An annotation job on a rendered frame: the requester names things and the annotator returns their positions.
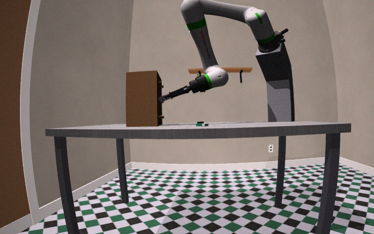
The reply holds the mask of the small brown chest of drawers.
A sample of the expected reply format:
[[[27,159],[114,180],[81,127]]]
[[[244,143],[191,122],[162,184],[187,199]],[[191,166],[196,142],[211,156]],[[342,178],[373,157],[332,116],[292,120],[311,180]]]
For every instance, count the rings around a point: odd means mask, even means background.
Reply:
[[[157,74],[157,71],[126,72],[126,127],[159,126]]]

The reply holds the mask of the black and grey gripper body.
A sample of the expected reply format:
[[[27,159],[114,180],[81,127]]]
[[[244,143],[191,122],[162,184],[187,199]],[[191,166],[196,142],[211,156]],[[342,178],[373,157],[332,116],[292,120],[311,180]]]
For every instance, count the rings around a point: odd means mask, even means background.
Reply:
[[[190,91],[190,89],[191,89],[193,93],[199,92],[199,87],[198,87],[197,82],[195,80],[190,81],[189,85],[190,86],[187,86],[187,87],[189,87],[189,89],[187,91]]]

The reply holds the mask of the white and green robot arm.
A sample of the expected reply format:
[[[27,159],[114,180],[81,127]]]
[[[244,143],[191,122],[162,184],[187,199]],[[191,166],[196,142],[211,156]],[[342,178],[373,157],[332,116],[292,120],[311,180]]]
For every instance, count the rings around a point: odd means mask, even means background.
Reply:
[[[221,69],[214,56],[209,39],[205,15],[215,15],[238,20],[250,26],[258,42],[258,50],[269,53],[284,43],[283,31],[274,31],[267,13],[255,7],[228,4],[213,0],[184,0],[181,13],[197,46],[204,74],[195,78],[200,92],[224,86],[228,82],[228,74]]]

